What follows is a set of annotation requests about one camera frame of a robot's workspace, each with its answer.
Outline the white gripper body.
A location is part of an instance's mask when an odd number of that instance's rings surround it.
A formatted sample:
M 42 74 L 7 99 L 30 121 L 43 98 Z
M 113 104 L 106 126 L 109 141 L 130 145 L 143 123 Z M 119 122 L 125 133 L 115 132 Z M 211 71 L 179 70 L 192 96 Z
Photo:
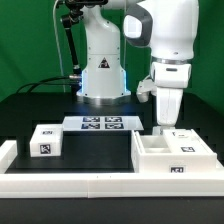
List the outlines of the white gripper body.
M 188 86 L 191 64 L 187 61 L 154 59 L 150 75 L 156 87 L 156 117 L 161 126 L 174 126 L 183 90 Z

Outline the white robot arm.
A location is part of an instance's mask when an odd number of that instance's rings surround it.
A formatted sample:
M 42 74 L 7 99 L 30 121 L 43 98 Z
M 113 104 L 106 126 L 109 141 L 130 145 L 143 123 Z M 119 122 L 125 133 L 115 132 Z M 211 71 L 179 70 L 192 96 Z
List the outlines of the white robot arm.
M 82 21 L 87 65 L 78 97 L 101 103 L 130 95 L 120 64 L 120 38 L 151 49 L 150 73 L 139 82 L 137 97 L 156 96 L 157 124 L 172 127 L 188 86 L 197 34 L 198 0 L 65 0 L 71 25 Z

